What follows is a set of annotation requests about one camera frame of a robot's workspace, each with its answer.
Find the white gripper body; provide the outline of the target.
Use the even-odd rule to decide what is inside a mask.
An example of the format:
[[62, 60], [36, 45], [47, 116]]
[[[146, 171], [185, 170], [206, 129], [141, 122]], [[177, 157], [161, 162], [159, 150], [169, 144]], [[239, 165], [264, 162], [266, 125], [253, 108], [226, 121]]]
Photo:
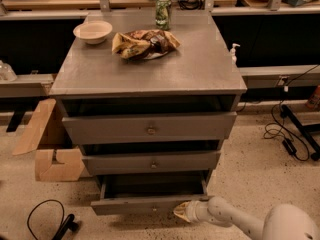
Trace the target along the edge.
[[204, 201], [191, 201], [187, 205], [185, 212], [191, 223], [210, 223], [213, 218], [208, 210], [208, 203]]

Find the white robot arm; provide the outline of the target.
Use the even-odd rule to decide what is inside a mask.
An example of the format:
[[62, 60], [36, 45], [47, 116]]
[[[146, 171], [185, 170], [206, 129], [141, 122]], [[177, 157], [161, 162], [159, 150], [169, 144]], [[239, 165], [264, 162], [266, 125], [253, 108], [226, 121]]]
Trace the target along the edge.
[[208, 201], [183, 202], [174, 214], [189, 223], [236, 226], [251, 240], [320, 240], [320, 229], [314, 220], [291, 204], [273, 207], [261, 220], [214, 196]]

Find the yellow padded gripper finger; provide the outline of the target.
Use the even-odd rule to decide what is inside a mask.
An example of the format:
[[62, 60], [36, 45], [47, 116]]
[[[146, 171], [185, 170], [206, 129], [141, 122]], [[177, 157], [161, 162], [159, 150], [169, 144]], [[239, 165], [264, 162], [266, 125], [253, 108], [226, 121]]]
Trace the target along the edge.
[[189, 203], [188, 202], [183, 202], [181, 204], [179, 204], [178, 206], [176, 206], [173, 210], [173, 213], [175, 216], [177, 216], [178, 218], [189, 222], [189, 218], [186, 214], [186, 209], [188, 207]]

